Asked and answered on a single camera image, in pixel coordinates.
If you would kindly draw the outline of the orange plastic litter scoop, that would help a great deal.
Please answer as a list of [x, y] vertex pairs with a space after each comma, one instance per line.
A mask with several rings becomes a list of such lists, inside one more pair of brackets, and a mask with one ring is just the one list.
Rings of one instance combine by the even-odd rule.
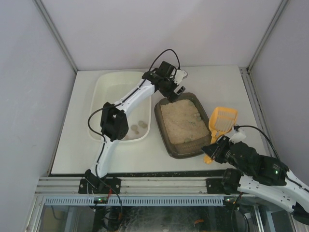
[[[217, 142], [221, 136], [231, 132], [236, 124], [238, 111], [232, 108], [217, 107], [214, 109], [209, 119], [209, 130], [211, 132], [210, 145]], [[211, 164], [213, 160], [203, 160], [206, 164]]]

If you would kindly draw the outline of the dark grey litter box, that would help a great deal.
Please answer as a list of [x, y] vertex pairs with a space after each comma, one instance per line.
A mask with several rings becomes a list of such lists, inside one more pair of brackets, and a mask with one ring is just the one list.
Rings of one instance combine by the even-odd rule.
[[175, 159], [203, 154], [201, 148], [211, 142], [209, 118], [195, 94], [182, 94], [176, 102], [161, 99], [154, 107], [156, 122], [167, 153]]

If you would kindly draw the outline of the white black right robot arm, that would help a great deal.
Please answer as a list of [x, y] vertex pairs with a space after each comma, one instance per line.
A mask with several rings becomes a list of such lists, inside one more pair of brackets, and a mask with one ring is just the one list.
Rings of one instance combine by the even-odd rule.
[[309, 188], [277, 158], [263, 156], [244, 142], [232, 143], [227, 136], [202, 147], [217, 163], [228, 163], [221, 184], [226, 192], [244, 192], [269, 201], [303, 224], [309, 223]]

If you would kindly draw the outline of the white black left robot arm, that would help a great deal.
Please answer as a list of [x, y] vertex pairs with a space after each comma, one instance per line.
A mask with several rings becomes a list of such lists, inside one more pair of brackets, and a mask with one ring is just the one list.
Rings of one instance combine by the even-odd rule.
[[85, 179], [94, 188], [99, 189], [105, 185], [103, 178], [109, 172], [112, 153], [129, 131], [128, 116], [144, 101], [159, 91], [169, 102], [175, 102], [184, 92], [185, 87], [175, 92], [181, 81], [188, 76], [188, 73], [163, 61], [158, 68], [146, 71], [137, 86], [128, 94], [115, 103], [106, 102], [102, 108], [90, 115], [101, 111], [100, 127], [101, 145], [98, 155], [90, 169], [85, 172]]

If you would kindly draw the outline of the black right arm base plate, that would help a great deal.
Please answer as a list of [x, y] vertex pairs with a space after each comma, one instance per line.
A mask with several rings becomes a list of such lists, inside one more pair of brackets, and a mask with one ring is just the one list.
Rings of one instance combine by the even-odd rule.
[[206, 179], [206, 188], [208, 194], [237, 194], [239, 191], [234, 189], [225, 189], [221, 183], [221, 178], [208, 178]]

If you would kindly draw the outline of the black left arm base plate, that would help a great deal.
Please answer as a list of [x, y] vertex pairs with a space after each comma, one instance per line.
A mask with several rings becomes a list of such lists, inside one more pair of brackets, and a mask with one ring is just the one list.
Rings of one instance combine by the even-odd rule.
[[121, 179], [120, 178], [107, 178], [99, 183], [98, 188], [92, 186], [85, 178], [81, 179], [79, 184], [78, 193], [79, 194], [108, 194], [108, 193], [120, 193]]

